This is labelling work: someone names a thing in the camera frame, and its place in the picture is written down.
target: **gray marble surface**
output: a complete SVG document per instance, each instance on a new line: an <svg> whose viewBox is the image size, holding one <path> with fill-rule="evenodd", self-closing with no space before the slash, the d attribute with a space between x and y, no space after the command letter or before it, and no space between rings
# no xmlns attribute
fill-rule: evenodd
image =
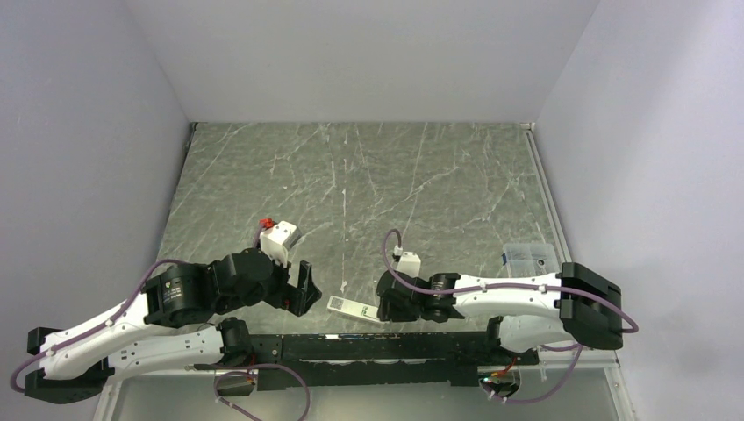
<svg viewBox="0 0 744 421"><path fill-rule="evenodd" d="M422 277L506 276L504 243L554 244L538 183L515 124L199 124L160 257L220 259L247 246L260 218L283 219L304 233L290 257L313 265L324 297L302 318L266 304L231 314L251 333L483 330L486 317L378 326L326 304L376 305L392 227Z"/></svg>

